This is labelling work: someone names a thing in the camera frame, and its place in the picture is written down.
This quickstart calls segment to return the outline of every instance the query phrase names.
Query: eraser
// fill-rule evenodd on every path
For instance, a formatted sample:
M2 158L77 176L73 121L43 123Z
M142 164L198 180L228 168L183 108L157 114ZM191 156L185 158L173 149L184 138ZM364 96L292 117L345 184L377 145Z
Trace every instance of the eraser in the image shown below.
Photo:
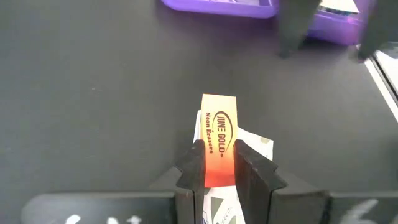
M238 132L236 97L203 94L201 138L205 142L205 187L235 185L234 143Z

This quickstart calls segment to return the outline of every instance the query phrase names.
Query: gray table surface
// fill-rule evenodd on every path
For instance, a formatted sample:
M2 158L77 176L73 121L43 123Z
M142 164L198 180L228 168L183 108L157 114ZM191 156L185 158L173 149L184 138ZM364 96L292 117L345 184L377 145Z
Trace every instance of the gray table surface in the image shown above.
M275 55L271 22L159 0L0 1L0 220L44 192L142 189L192 143L202 93L319 188L398 189L398 125L348 50Z

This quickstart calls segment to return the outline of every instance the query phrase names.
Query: orange eraser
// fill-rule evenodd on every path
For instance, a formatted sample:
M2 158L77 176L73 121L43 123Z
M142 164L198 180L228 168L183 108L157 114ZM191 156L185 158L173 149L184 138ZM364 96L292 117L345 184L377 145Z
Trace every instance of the orange eraser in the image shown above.
M206 148L205 187L235 185L236 97L203 94L201 138Z

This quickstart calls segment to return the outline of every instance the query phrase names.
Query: purple tray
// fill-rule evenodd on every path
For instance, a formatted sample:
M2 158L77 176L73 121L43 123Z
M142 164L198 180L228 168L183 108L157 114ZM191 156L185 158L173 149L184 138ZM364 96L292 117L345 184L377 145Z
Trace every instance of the purple tray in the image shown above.
M308 36L341 45L358 44L369 4L374 0L355 0L361 13L343 16L318 11L308 30ZM179 11L204 12L253 18L270 18L277 14L277 0L163 0L164 4Z
M270 18L276 14L271 0L163 0L163 3L179 11L253 18Z

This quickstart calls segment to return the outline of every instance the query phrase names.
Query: purple container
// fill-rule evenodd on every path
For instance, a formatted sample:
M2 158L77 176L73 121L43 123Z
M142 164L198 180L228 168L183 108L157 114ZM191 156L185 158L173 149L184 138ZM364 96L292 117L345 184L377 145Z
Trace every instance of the purple container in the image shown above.
M163 0L163 3L179 11L253 18L270 18L276 14L271 0Z
M179 11L204 12L253 18L270 18L278 12L277 0L163 0L164 4ZM355 0L359 14L343 16L318 11L308 36L341 45L354 45L360 41L367 21L370 4L374 0Z

